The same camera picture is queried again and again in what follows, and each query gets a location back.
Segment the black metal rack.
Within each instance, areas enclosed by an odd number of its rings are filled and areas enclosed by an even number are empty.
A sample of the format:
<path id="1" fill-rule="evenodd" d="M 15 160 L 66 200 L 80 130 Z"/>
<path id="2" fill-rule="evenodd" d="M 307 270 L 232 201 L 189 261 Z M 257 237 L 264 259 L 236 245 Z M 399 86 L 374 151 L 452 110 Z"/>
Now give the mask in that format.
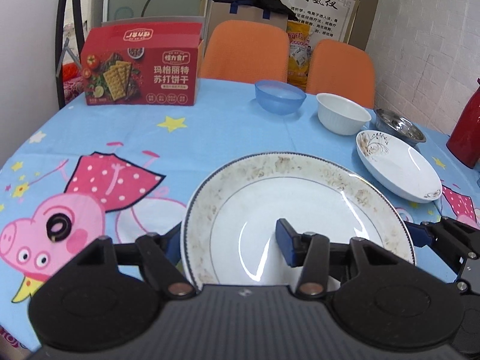
<path id="1" fill-rule="evenodd" d="M 58 107 L 81 91 L 80 51 L 89 30 L 90 0 L 58 0 L 55 20 L 55 84 Z"/>

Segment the left orange chair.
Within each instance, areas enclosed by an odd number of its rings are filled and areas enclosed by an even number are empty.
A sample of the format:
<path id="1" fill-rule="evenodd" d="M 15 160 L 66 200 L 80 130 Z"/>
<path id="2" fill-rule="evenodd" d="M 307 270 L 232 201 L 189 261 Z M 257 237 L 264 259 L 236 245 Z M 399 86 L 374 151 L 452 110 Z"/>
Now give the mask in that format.
<path id="1" fill-rule="evenodd" d="M 287 82 L 289 47 L 287 32 L 278 27 L 227 20 L 209 38 L 199 76 L 248 84 Z"/>

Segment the right orange chair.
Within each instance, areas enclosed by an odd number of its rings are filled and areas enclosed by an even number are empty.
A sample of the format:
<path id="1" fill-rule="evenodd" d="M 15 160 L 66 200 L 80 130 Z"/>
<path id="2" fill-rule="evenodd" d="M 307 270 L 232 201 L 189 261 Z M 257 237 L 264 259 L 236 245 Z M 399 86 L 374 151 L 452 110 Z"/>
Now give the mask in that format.
<path id="1" fill-rule="evenodd" d="M 373 109 L 373 62 L 362 49 L 340 41 L 319 41 L 312 53 L 306 92 L 335 94 Z"/>

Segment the large gold-rimmed white plate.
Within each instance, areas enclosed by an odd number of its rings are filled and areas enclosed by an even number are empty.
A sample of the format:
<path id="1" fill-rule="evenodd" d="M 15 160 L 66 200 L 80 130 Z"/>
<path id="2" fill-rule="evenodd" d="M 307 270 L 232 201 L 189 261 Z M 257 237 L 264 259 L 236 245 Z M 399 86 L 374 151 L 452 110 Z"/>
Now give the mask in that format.
<path id="1" fill-rule="evenodd" d="M 275 236 L 278 219 L 298 233 L 346 244 L 361 237 L 416 263 L 408 230 L 388 199 L 362 176 L 323 158 L 253 154 L 210 174 L 191 197 L 181 226 L 187 279 L 205 284 L 294 286 Z"/>

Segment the blue cartoon tablecloth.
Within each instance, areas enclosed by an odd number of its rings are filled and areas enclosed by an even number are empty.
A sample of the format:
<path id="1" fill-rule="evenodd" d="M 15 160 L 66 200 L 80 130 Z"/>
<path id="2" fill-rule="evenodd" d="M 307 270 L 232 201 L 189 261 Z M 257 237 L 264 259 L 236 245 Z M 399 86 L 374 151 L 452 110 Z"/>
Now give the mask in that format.
<path id="1" fill-rule="evenodd" d="M 354 136 L 327 130 L 317 118 L 315 95 L 297 112 L 274 115 L 254 99 L 254 85 L 200 80 L 194 106 L 87 106 L 82 94 L 22 144 L 1 170 L 1 230 L 16 219 L 30 219 L 48 198 L 62 195 L 70 179 L 83 177 L 87 165 L 110 165 L 121 158 L 166 175 L 145 195 L 128 184 L 127 202 L 135 205 L 106 213 L 105 230 L 117 242 L 133 242 L 145 232 L 170 230 L 185 215 L 185 205 L 210 173 L 245 155 L 290 151 L 320 158 L 363 176 L 393 203 L 403 219 L 436 222 L 441 215 L 479 228 L 479 174 L 458 162 L 446 135 L 426 127 L 426 143 L 416 148 L 438 173 L 447 198 L 408 202 L 385 189 L 356 153 Z M 1 258 L 1 326 L 28 350 L 39 341 L 28 318 L 31 287 L 24 271 Z"/>

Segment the blue translucent plastic bowl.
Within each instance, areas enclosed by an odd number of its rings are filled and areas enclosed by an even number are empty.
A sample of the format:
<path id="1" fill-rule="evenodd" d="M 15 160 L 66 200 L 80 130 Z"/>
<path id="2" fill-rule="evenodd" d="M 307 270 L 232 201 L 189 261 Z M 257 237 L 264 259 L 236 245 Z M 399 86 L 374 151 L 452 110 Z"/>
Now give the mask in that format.
<path id="1" fill-rule="evenodd" d="M 255 83 L 256 101 L 267 112 L 278 116 L 294 114 L 301 108 L 306 94 L 300 88 L 276 80 Z"/>

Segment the stainless steel bowl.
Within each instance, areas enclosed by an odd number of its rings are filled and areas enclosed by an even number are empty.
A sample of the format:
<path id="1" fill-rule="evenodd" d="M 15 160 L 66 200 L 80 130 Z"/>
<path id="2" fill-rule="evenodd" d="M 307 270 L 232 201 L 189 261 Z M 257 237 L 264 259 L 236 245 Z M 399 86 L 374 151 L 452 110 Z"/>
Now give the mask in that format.
<path id="1" fill-rule="evenodd" d="M 374 112 L 377 130 L 397 137 L 411 146 L 426 142 L 425 134 L 407 118 L 382 108 L 375 109 Z"/>

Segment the white ribbed ceramic bowl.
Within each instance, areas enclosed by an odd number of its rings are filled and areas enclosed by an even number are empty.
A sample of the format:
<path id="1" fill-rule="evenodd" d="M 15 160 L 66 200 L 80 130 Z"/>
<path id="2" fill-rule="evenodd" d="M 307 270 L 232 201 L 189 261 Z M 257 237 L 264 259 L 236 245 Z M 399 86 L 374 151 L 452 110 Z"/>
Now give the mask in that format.
<path id="1" fill-rule="evenodd" d="M 316 99 L 320 123 L 337 135 L 356 135 L 372 119 L 363 106 L 345 97 L 320 93 Z"/>

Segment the orange chair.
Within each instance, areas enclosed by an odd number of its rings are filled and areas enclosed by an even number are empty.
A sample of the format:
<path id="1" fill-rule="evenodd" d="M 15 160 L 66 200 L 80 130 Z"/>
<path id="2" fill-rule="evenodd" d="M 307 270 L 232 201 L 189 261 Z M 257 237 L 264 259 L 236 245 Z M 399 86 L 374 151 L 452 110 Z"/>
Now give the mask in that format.
<path id="1" fill-rule="evenodd" d="M 287 32 L 278 27 L 227 20 L 209 38 L 199 76 L 248 84 L 287 82 L 289 47 Z"/>
<path id="2" fill-rule="evenodd" d="M 373 109 L 373 62 L 362 49 L 340 41 L 319 41 L 312 53 L 306 92 L 335 94 Z"/>

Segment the red thermos jug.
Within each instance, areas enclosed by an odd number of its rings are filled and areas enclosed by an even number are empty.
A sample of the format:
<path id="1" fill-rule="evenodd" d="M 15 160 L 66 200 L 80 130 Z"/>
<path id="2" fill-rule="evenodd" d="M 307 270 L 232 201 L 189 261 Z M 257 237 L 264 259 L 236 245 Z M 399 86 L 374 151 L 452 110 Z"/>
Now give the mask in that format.
<path id="1" fill-rule="evenodd" d="M 468 168 L 473 169 L 479 161 L 480 150 L 480 88 L 467 102 L 446 147 Z"/>

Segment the white floral deep plate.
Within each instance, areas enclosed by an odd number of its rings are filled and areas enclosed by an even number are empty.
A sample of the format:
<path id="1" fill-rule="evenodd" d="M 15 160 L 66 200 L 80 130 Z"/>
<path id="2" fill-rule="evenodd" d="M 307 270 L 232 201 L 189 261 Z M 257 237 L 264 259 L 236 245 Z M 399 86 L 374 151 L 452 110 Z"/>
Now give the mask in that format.
<path id="1" fill-rule="evenodd" d="M 432 203 L 443 193 L 443 186 L 431 164 L 399 138 L 374 130 L 363 130 L 355 137 L 361 162 L 385 188 L 414 203 Z"/>

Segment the red cracker box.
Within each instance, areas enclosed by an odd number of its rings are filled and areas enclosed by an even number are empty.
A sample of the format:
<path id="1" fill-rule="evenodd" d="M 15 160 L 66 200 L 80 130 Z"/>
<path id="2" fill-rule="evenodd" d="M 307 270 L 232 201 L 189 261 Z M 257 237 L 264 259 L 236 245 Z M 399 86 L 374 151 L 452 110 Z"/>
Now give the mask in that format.
<path id="1" fill-rule="evenodd" d="M 193 106 L 202 59 L 200 19 L 93 28 L 80 54 L 86 103 Z"/>

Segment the yellow snack bag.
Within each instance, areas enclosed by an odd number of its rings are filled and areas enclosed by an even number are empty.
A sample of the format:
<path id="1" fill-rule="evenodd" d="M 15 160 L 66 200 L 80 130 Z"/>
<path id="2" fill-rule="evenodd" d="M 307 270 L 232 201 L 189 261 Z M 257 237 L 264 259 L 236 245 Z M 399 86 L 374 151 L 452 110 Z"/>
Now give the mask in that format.
<path id="1" fill-rule="evenodd" d="M 312 53 L 310 47 L 310 25 L 289 20 L 286 33 L 289 37 L 287 82 L 301 90 L 305 90 Z"/>

